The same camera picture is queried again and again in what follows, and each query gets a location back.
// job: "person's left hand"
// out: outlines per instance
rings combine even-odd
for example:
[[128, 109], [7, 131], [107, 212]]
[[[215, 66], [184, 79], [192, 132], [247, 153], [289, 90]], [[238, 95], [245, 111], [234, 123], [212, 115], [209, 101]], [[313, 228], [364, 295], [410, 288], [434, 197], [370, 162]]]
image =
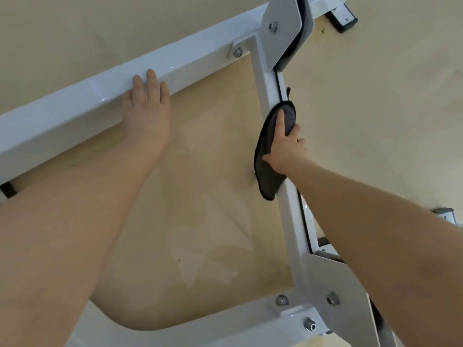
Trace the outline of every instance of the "person's left hand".
[[148, 69], [146, 77], [146, 89], [139, 75], [132, 78], [133, 88], [122, 96], [122, 118], [126, 139], [160, 157], [170, 141], [170, 92], [153, 69]]

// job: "hex bolt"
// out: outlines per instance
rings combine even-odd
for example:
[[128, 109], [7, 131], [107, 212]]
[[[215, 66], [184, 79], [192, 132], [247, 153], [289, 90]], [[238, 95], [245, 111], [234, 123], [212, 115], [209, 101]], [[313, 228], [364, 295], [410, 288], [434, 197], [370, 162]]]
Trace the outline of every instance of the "hex bolt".
[[315, 324], [315, 321], [312, 318], [305, 318], [304, 327], [306, 328], [307, 331], [315, 331], [317, 328], [317, 325]]
[[276, 296], [275, 304], [277, 306], [286, 306], [286, 305], [288, 305], [289, 304], [288, 297], [286, 297], [285, 295]]
[[332, 306], [338, 305], [340, 303], [338, 295], [333, 291], [327, 294], [327, 302]]
[[233, 54], [233, 56], [235, 56], [236, 58], [240, 58], [242, 55], [243, 55], [243, 49], [241, 47], [238, 47], [235, 53]]
[[269, 24], [269, 32], [275, 34], [278, 31], [278, 22], [271, 22]]

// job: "person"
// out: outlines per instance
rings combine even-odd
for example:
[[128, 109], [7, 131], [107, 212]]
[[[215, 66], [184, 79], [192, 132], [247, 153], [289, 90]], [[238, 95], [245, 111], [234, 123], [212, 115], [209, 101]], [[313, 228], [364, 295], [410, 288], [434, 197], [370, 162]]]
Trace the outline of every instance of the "person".
[[[0, 206], [0, 345], [63, 346], [144, 181], [170, 140], [170, 93], [152, 69], [123, 95], [126, 137]], [[263, 159], [297, 186], [406, 346], [463, 346], [463, 235], [428, 210], [330, 172], [278, 113]]]

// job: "forearm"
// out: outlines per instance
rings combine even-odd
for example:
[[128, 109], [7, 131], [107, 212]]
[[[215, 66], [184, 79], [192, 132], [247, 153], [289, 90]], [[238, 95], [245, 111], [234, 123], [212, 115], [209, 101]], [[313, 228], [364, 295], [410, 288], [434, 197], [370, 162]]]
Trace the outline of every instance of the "forearm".
[[0, 207], [1, 345], [65, 343], [156, 162], [138, 152], [125, 140]]
[[460, 231], [396, 195], [307, 159], [296, 164], [288, 176], [403, 342], [461, 344], [452, 333], [463, 318], [455, 300], [463, 287]]

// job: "person's right arm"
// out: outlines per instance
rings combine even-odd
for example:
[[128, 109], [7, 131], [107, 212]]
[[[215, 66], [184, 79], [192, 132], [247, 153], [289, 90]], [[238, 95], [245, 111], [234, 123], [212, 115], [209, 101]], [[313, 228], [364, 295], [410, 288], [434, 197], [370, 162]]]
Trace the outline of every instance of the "person's right arm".
[[279, 113], [263, 159], [304, 196], [340, 256], [407, 347], [463, 346], [463, 233], [399, 196], [324, 169]]

